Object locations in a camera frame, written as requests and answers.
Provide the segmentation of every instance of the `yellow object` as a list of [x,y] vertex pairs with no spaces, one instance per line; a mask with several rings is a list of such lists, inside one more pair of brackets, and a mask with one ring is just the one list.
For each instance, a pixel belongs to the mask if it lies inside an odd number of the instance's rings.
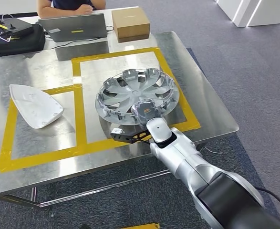
[[152,223],[152,224],[146,224],[146,225],[131,227],[131,228],[122,228],[122,229],[160,229],[160,225]]
[[[173,75],[170,67],[166,62],[165,58],[162,55],[160,48],[158,47],[137,49],[123,52],[113,52],[72,59],[72,75],[75,77],[75,79],[76,79],[76,77],[82,76],[82,72],[80,69],[81,62],[100,60],[145,52],[154,52],[155,55],[158,60],[160,66],[162,68],[162,71],[172,77],[175,81],[175,83],[177,84],[180,93],[179,104],[180,105],[181,109],[185,115],[186,121],[183,123],[173,124],[172,125],[172,127],[176,127],[180,131],[188,131],[192,129],[200,128],[199,122],[192,112],[192,108],[189,105],[186,98],[183,95],[181,88],[179,86],[176,78]],[[114,141],[113,139],[106,139],[103,141],[88,143],[86,132],[87,130],[85,119],[84,99],[82,96],[83,95],[82,84],[81,83],[75,83],[73,85],[69,85],[65,87],[48,89],[45,90],[45,92],[48,93],[50,95],[66,92],[74,93],[76,146],[68,149],[46,152],[11,160],[13,142],[17,124],[17,109],[16,108],[14,103],[11,99],[9,102],[8,114],[6,120],[6,126],[4,132],[4,137],[0,152],[0,172],[8,172],[16,169],[37,166],[73,156],[80,156],[128,145],[128,143],[116,142]],[[147,136],[143,140],[148,140],[149,138],[150,136]]]
[[5,26],[5,25],[1,25],[1,24],[0,24],[0,27],[2,28],[2,29],[5,29],[5,30],[8,29],[8,27],[6,27],[6,26]]
[[75,30],[75,31],[71,31],[72,33],[75,33],[75,32],[84,32],[84,30]]

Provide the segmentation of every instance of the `brown box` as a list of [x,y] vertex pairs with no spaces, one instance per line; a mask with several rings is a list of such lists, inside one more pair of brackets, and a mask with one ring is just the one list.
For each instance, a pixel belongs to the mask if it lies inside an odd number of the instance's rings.
[[118,43],[149,37],[150,22],[140,7],[113,10],[112,18]]

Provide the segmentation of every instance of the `hand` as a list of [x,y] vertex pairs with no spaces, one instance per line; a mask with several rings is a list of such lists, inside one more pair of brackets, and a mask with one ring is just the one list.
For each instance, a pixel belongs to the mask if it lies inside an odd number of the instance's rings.
[[93,7],[91,5],[82,4],[77,10],[75,10],[75,15],[85,15],[85,14],[91,14],[93,12]]

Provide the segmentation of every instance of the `black bag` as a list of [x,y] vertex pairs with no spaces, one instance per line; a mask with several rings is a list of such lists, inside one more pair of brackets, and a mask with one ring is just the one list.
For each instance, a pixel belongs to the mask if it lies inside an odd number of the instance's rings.
[[45,36],[43,28],[38,24],[34,24],[33,26],[34,28],[34,32],[24,37],[14,40],[11,39],[10,42],[0,39],[0,56],[9,56],[43,50],[45,43]]

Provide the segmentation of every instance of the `laptop lid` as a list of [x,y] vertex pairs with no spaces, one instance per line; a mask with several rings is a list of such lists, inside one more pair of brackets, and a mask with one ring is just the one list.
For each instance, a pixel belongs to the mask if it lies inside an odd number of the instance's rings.
[[103,14],[39,19],[55,42],[77,41],[107,36]]

